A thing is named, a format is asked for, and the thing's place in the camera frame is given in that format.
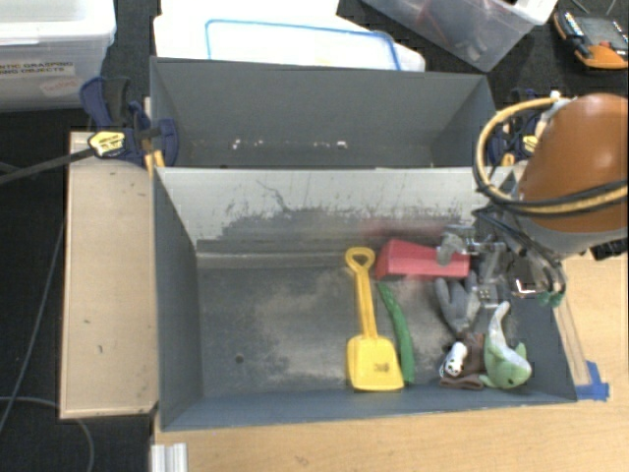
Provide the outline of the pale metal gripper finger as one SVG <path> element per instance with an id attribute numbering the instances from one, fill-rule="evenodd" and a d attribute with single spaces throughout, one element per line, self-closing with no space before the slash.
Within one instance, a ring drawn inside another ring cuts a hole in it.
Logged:
<path id="1" fill-rule="evenodd" d="M 492 290 L 486 286 L 476 286 L 472 291 L 472 331 L 486 331 L 494 309 Z"/>
<path id="2" fill-rule="evenodd" d="M 441 233 L 440 245 L 436 249 L 437 263 L 440 266 L 447 266 L 455 254 L 467 254 L 475 242 L 475 235 L 474 226 L 447 225 Z"/>

